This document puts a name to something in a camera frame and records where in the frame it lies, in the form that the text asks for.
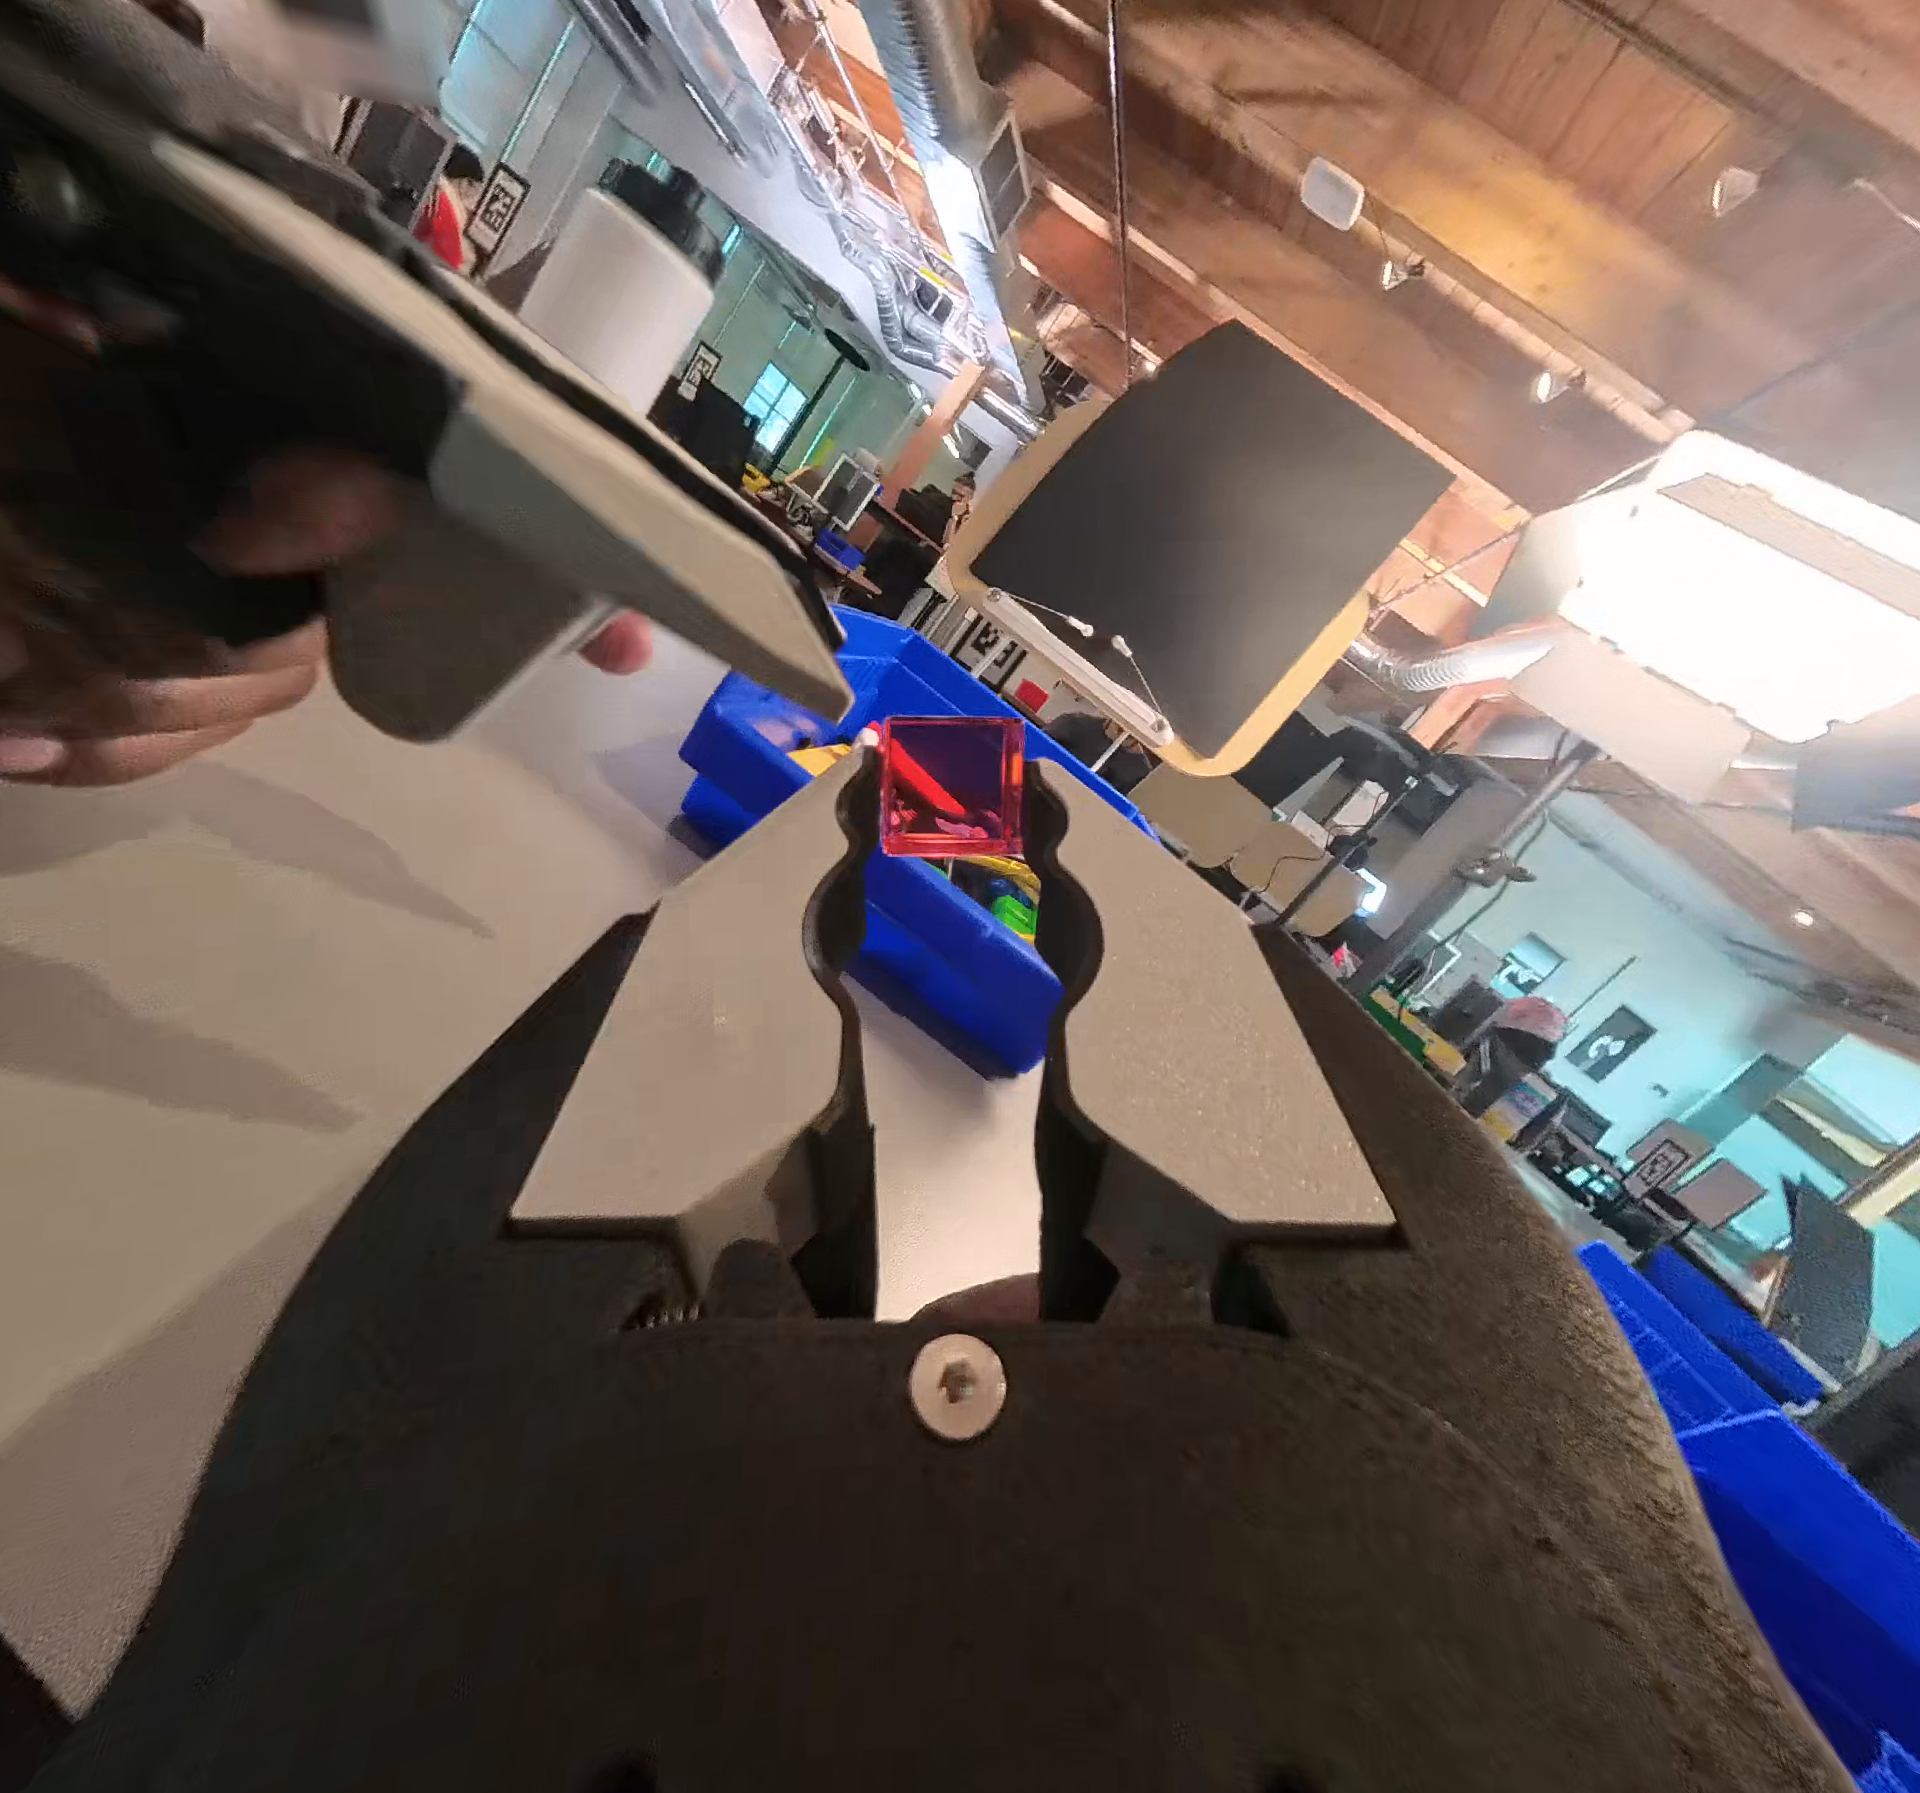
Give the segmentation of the studio light panel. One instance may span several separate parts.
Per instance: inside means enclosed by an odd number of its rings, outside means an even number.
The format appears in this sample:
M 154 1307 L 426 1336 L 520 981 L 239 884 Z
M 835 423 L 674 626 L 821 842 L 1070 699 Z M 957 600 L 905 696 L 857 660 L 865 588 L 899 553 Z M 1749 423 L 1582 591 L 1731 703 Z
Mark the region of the studio light panel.
M 1534 515 L 1473 638 L 1531 633 L 1513 699 L 1656 793 L 1917 723 L 1917 524 L 1686 432 Z

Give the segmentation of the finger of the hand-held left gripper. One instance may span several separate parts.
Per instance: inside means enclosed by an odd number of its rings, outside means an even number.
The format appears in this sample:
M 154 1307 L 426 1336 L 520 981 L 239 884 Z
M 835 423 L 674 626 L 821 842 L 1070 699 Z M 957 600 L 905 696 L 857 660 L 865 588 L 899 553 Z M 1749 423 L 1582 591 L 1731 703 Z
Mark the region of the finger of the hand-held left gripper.
M 620 614 L 813 714 L 848 708 L 799 542 L 738 488 L 519 330 L 388 338 L 370 409 L 416 499 L 325 571 L 331 682 L 367 726 L 443 742 Z

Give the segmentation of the red transparent cube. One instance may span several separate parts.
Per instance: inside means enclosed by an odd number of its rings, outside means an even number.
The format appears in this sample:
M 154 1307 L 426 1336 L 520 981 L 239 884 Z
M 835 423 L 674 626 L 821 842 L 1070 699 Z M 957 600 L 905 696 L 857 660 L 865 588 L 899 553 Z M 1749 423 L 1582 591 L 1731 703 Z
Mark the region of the red transparent cube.
M 892 717 L 875 726 L 880 852 L 1020 858 L 1024 729 L 1012 717 Z

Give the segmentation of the blue plastic bin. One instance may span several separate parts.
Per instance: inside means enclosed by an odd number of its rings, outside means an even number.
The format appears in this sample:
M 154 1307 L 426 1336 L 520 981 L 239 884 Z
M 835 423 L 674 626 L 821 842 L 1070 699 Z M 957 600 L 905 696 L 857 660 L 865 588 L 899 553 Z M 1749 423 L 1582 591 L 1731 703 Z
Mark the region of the blue plastic bin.
M 1694 1473 L 1723 1564 L 1859 1789 L 1917 1788 L 1917 1540 L 1601 1242 L 1576 1246 Z
M 795 752 L 841 747 L 892 717 L 1020 718 L 1009 702 L 920 633 L 875 614 L 842 614 L 836 669 L 851 693 L 841 723 L 742 675 L 728 675 L 708 693 L 678 750 L 690 769 L 683 820 L 708 846 L 731 846 L 810 781 Z M 1030 939 L 932 866 L 881 852 L 865 867 L 856 978 L 1005 1075 L 1024 1075 L 1042 1060 L 1061 999 L 1061 981 Z

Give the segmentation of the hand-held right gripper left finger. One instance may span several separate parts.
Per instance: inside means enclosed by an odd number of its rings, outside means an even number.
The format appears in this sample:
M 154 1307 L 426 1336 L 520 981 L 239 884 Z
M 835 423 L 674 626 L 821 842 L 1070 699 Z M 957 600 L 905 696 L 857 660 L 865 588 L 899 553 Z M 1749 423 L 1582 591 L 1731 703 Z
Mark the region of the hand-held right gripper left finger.
M 841 758 L 668 890 L 510 1212 L 646 1234 L 687 1288 L 753 1242 L 805 1292 L 875 1288 L 875 1136 L 842 976 L 880 761 Z

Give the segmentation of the white squeeze bottle black cap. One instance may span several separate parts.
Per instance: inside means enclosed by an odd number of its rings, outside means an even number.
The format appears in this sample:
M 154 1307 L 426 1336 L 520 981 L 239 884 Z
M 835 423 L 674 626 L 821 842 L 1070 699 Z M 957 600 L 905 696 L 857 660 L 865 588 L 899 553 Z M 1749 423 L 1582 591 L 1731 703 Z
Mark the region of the white squeeze bottle black cap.
M 723 253 L 687 172 L 610 165 L 538 257 L 519 321 L 632 415 L 678 371 L 711 303 Z

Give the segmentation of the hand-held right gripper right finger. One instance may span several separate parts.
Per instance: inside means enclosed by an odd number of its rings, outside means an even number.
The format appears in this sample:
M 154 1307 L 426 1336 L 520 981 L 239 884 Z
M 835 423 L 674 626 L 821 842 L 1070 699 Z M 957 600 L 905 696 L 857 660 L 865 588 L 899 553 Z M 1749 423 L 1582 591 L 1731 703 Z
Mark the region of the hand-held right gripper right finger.
M 1061 999 L 1038 1100 L 1042 1292 L 1266 1251 L 1382 1251 L 1397 1216 L 1255 931 L 1063 766 L 1027 769 L 1038 955 Z

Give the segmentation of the person's left hand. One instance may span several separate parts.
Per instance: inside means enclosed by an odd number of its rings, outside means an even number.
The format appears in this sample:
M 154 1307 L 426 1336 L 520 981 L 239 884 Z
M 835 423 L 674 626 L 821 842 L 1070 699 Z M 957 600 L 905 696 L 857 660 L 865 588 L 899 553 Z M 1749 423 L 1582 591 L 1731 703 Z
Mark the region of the person's left hand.
M 197 536 L 225 579 L 280 579 L 335 568 L 382 542 L 422 491 L 370 462 L 291 454 L 252 468 Z M 328 672 L 325 620 L 228 647 L 216 638 L 139 675 L 57 638 L 3 588 L 3 778 L 40 787 L 122 787 L 298 708 Z

